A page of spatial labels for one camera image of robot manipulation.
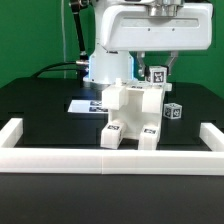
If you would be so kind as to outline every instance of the white block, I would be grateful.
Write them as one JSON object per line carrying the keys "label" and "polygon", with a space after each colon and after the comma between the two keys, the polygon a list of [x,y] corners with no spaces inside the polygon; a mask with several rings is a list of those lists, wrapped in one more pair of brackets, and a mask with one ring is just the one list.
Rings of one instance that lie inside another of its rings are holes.
{"label": "white block", "polygon": [[1,149],[0,172],[102,173],[103,150]]}
{"label": "white block", "polygon": [[138,150],[156,150],[159,128],[144,125],[139,136]]}
{"label": "white block", "polygon": [[0,131],[0,148],[14,147],[23,134],[23,120],[12,118]]}
{"label": "white block", "polygon": [[164,104],[163,116],[169,119],[179,119],[182,116],[182,106],[176,103]]}
{"label": "white block", "polygon": [[119,110],[128,102],[126,86],[111,85],[102,92],[102,107]]}
{"label": "white block", "polygon": [[166,84],[167,68],[162,66],[150,66],[150,83],[152,85]]}
{"label": "white block", "polygon": [[117,149],[123,139],[126,125],[122,122],[109,122],[101,133],[101,144],[103,148]]}
{"label": "white block", "polygon": [[145,91],[150,86],[152,86],[152,85],[148,81],[133,80],[132,82],[129,82],[127,84],[127,90],[131,90],[131,91]]}
{"label": "white block", "polygon": [[135,174],[135,150],[104,151],[102,159],[102,174]]}
{"label": "white block", "polygon": [[201,123],[200,138],[216,152],[224,152],[224,134],[212,123]]}
{"label": "white block", "polygon": [[224,175],[224,154],[197,151],[139,151],[137,174]]}
{"label": "white block", "polygon": [[150,88],[143,94],[142,112],[162,113],[163,88]]}

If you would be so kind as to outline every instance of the black tabletop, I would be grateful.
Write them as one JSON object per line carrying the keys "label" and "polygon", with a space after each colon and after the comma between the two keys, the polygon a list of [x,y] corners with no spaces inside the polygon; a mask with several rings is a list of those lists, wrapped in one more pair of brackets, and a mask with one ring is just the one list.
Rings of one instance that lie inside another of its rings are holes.
{"label": "black tabletop", "polygon": [[[80,88],[77,80],[16,79],[0,89],[0,125],[12,117],[24,118],[20,147],[100,148],[105,114],[68,113],[72,99],[100,100],[101,92]],[[224,128],[224,100],[197,84],[173,83],[164,103],[182,105],[182,118],[163,117],[157,149],[206,150],[199,139],[201,122]],[[123,140],[121,149],[136,148],[137,142]]]}
{"label": "black tabletop", "polygon": [[[164,102],[181,104],[183,117],[163,118],[158,149],[208,150],[200,123],[224,128],[223,99],[196,84],[173,87]],[[24,118],[18,147],[99,148],[107,116],[69,114],[72,99],[100,93],[76,80],[17,79],[0,89],[0,125]],[[218,176],[0,174],[0,223],[222,224],[223,189]]]}

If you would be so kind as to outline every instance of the small white cube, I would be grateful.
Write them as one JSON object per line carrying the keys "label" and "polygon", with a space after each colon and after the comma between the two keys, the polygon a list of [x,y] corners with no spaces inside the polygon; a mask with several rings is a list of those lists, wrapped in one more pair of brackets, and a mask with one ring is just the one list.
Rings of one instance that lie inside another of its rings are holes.
{"label": "small white cube", "polygon": [[162,66],[151,66],[150,71],[150,83],[152,85],[164,85],[166,83],[167,68]]}
{"label": "small white cube", "polygon": [[163,116],[169,119],[179,119],[182,114],[182,106],[176,103],[164,104]]}

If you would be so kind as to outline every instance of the white frame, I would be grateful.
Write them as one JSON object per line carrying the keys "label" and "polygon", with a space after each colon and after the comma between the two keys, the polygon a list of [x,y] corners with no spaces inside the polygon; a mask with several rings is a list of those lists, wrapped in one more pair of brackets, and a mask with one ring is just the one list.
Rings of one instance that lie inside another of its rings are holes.
{"label": "white frame", "polygon": [[13,148],[22,126],[13,118],[0,131],[0,172],[224,175],[224,134],[210,123],[200,137],[216,152]]}

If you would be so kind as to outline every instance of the green background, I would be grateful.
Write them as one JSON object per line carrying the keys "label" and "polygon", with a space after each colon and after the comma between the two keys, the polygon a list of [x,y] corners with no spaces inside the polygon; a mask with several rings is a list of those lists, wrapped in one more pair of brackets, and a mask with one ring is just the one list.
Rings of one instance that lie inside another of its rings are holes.
{"label": "green background", "polygon": [[[70,61],[78,59],[79,51],[68,3],[65,0],[66,58]],[[212,3],[215,7],[212,45],[207,51],[181,52],[169,80],[199,83],[224,98],[224,1]],[[94,50],[93,9],[83,10],[81,18],[90,54]],[[30,76],[44,66],[62,62],[61,0],[4,1],[0,7],[0,43],[0,87],[15,78]],[[150,52],[145,62],[158,65],[166,58],[166,52]],[[53,76],[63,77],[58,73]]]}

